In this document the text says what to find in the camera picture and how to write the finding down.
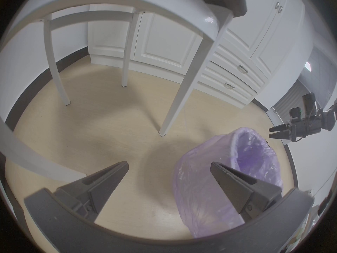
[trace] purple trash bag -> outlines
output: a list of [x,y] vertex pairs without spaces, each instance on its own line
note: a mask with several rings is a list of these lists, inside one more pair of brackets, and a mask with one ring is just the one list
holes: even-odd
[[174,168],[173,191],[179,214],[195,238],[244,223],[211,174],[213,161],[283,188],[276,153],[255,130],[239,128],[212,137],[184,154]]

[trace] beige floor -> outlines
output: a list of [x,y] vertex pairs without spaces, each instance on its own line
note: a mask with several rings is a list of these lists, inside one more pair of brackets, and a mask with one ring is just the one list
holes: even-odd
[[[127,160],[130,170],[103,208],[96,223],[129,235],[153,239],[191,238],[171,191],[175,162],[210,137],[250,127],[266,138],[281,164],[284,193],[293,187],[287,155],[280,140],[268,138],[273,126],[255,104],[244,109],[194,90],[165,137],[158,130],[179,84],[130,72],[121,87],[121,70],[94,65],[87,56],[61,73],[71,100],[65,107],[49,82],[23,113],[15,134],[42,156],[91,174]],[[36,242],[56,252],[37,229],[23,198],[63,183],[29,172],[7,161],[6,178],[25,210]]]

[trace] drawer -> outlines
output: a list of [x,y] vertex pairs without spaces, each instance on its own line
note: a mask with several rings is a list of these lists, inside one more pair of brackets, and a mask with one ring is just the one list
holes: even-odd
[[257,95],[247,84],[213,62],[208,63],[199,81],[245,105]]
[[268,83],[267,77],[252,61],[239,58],[237,54],[225,48],[221,43],[218,45],[211,61],[234,74],[254,91],[260,92]]

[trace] cabinet handle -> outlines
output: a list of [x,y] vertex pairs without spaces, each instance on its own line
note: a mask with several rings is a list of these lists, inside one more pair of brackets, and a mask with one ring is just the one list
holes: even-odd
[[226,85],[230,88],[230,89],[234,89],[235,87],[230,85],[228,82],[226,82]]
[[242,65],[239,65],[240,68],[242,68],[246,73],[248,73],[249,71],[246,70]]

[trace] cabinet door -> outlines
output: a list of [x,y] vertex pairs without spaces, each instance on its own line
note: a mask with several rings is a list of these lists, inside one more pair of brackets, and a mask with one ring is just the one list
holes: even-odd
[[302,0],[282,0],[266,35],[251,57],[255,65],[271,78],[293,47],[303,24],[305,7]]
[[246,0],[247,13],[234,18],[224,34],[224,39],[231,43],[229,48],[233,47],[230,51],[238,50],[240,57],[248,59],[252,56],[277,13],[277,2],[281,1]]
[[[90,5],[90,11],[125,11],[132,12],[133,7],[96,4]],[[120,21],[99,21],[88,23],[88,49],[89,54],[98,54],[123,58],[126,41],[126,33],[129,22]],[[137,36],[133,38],[133,47],[131,49],[131,60],[134,57]]]
[[143,14],[134,60],[186,74],[202,37],[163,16]]

